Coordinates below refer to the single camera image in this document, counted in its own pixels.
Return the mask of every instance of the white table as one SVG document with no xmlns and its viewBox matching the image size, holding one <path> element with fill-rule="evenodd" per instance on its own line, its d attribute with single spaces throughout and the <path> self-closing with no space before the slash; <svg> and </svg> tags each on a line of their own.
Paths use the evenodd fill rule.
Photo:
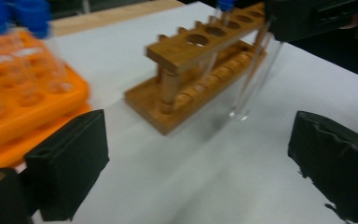
<svg viewBox="0 0 358 224">
<path fill-rule="evenodd" d="M 105 110 L 111 159 L 73 223 L 343 223 L 297 173 L 287 144 L 297 110 L 358 132 L 357 75 L 284 45 L 245 122 L 227 121 L 236 87 L 168 136 L 124 103 L 125 90 L 155 73 L 145 46 L 212 12 L 196 3 L 58 38 L 62 57 L 89 81 L 91 105 Z"/>
</svg>

